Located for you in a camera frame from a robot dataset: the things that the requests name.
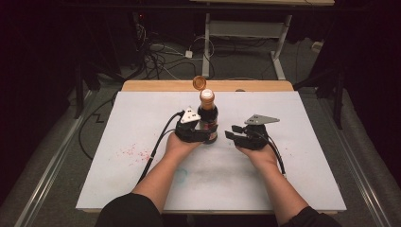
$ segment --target human hand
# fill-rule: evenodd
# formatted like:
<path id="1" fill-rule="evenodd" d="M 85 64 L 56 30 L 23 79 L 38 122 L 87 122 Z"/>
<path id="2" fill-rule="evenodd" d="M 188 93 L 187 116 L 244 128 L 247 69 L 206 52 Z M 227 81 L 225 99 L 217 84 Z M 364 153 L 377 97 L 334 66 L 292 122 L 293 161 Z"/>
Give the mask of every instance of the human hand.
<path id="1" fill-rule="evenodd" d="M 199 146 L 201 142 L 187 143 L 176 135 L 175 132 L 172 132 L 167 139 L 166 144 L 166 153 L 163 157 L 164 159 L 171 160 L 175 162 L 177 165 L 182 162 L 191 151 Z"/>
<path id="2" fill-rule="evenodd" d="M 259 171 L 263 171 L 263 169 L 272 166 L 277 168 L 277 157 L 275 156 L 274 151 L 270 145 L 265 145 L 260 150 L 251 150 L 241 147 L 236 147 L 236 148 L 245 155 L 247 155 L 248 158 L 251 160 L 252 164 Z"/>

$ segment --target white board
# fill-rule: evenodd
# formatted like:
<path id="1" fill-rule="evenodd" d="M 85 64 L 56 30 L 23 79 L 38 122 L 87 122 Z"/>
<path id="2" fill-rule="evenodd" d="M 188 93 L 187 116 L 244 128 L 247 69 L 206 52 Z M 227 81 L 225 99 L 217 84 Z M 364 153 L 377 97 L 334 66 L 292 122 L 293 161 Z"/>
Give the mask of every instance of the white board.
<path id="1" fill-rule="evenodd" d="M 225 138 L 253 114 L 280 119 L 266 125 L 288 180 L 318 211 L 343 211 L 342 196 L 297 92 L 216 92 L 218 140 L 201 145 L 177 169 L 165 211 L 265 212 L 271 205 L 248 158 Z M 132 191 L 167 120 L 200 104 L 198 92 L 120 92 L 78 199 L 81 210 L 101 209 Z M 170 124 L 174 129 L 179 117 Z M 152 166 L 163 157 L 166 137 Z"/>

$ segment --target forearm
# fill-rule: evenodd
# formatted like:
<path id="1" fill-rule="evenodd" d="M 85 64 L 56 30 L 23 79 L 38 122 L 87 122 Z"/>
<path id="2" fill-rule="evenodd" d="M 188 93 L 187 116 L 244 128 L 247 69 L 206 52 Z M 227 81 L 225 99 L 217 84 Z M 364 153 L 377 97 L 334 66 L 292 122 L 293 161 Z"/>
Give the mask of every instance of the forearm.
<path id="1" fill-rule="evenodd" d="M 177 162 L 163 158 L 144 180 L 133 188 L 132 193 L 148 197 L 159 213 L 162 213 L 177 166 Z"/>
<path id="2" fill-rule="evenodd" d="M 271 205 L 280 225 L 287 223 L 308 206 L 307 202 L 280 173 L 276 165 L 268 165 L 259 170 L 263 176 Z"/>

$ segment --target person's left arm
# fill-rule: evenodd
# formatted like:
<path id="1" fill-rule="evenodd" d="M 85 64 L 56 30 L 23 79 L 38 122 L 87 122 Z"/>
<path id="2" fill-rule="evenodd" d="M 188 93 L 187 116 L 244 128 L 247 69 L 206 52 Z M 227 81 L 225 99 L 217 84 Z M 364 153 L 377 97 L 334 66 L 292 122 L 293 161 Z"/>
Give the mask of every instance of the person's left arm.
<path id="1" fill-rule="evenodd" d="M 185 143 L 172 132 L 168 136 L 165 155 L 144 180 L 133 188 L 132 193 L 149 198 L 159 213 L 162 213 L 175 170 L 189 153 L 200 144 L 200 142 Z"/>

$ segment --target desk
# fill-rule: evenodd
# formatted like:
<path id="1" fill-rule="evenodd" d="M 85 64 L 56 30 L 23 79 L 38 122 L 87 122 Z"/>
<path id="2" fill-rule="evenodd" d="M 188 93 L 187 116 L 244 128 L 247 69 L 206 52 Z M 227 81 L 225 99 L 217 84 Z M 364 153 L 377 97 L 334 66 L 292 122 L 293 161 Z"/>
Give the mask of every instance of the desk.
<path id="1" fill-rule="evenodd" d="M 191 0 L 195 2 L 211 3 L 242 3 L 242 4 L 264 4 L 264 5 L 287 5 L 287 6 L 333 6 L 334 0 Z M 256 37 L 256 38 L 278 38 L 275 51 L 270 52 L 272 64 L 274 66 L 278 79 L 286 79 L 283 67 L 280 63 L 280 54 L 286 40 L 289 23 L 292 15 L 287 15 L 283 23 L 265 23 L 265 22 L 239 22 L 239 21 L 215 21 L 211 20 L 210 13 L 206 13 L 205 31 L 204 31 L 204 55 L 202 65 L 202 75 L 209 77 L 210 36 L 235 36 L 235 37 Z"/>
<path id="2" fill-rule="evenodd" d="M 281 152 L 288 180 L 309 204 L 324 212 L 346 209 L 302 101 L 287 81 L 208 81 L 207 87 L 216 94 L 219 138 L 194 150 L 177 169 L 165 213 L 272 213 L 257 171 L 224 137 L 231 125 L 242 125 L 252 114 L 280 118 L 279 123 L 267 126 L 268 133 Z M 248 92 L 234 92 L 237 89 Z M 115 197 L 129 193 L 168 118 L 199 103 L 192 81 L 126 82 L 114 103 L 77 209 L 98 212 Z M 165 147 L 166 139 L 152 166 L 162 158 Z"/>

